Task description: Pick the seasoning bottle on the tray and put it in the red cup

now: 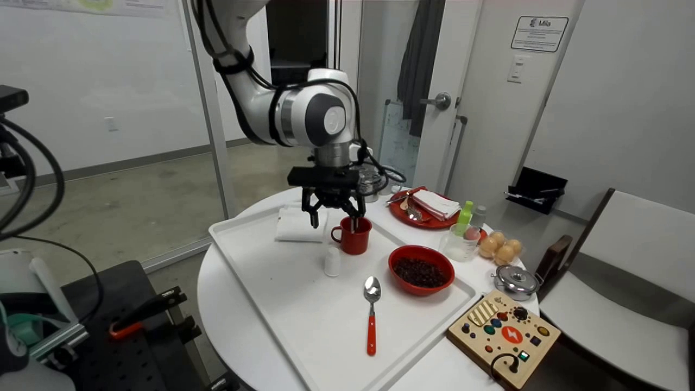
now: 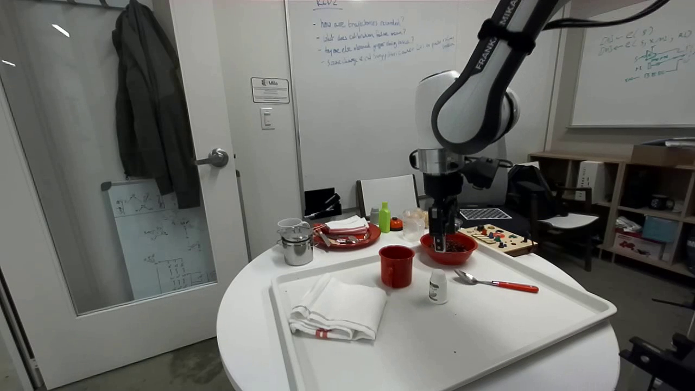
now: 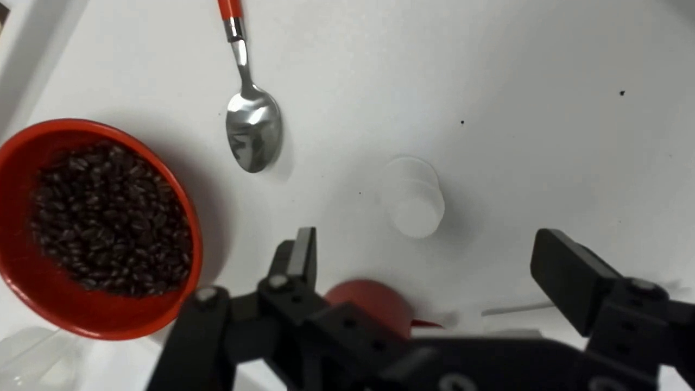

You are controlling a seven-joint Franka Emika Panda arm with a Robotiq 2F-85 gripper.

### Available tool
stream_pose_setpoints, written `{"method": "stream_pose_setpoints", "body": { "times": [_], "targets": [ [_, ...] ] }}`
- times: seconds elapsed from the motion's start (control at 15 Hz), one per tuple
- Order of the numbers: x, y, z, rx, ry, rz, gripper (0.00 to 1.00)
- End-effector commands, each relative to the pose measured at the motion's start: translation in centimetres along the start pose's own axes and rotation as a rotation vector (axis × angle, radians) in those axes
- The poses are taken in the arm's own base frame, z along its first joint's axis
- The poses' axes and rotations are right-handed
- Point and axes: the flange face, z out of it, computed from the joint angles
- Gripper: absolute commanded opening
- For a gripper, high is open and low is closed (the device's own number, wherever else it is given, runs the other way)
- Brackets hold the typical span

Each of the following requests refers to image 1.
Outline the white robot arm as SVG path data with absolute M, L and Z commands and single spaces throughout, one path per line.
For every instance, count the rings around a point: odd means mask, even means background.
M 262 146 L 308 146 L 310 167 L 294 167 L 292 187 L 320 226 L 320 208 L 366 214 L 359 165 L 366 158 L 359 100 L 342 70 L 315 67 L 305 82 L 271 84 L 255 67 L 248 21 L 270 0 L 191 0 L 193 16 L 216 71 L 231 93 L 243 135 Z

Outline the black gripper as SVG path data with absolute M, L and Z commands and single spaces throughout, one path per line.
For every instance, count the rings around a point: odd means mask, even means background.
M 366 198 L 359 190 L 359 172 L 349 167 L 294 167 L 287 175 L 303 189 L 303 211 L 310 226 L 320 227 L 320 205 L 343 208 L 353 218 L 366 214 Z

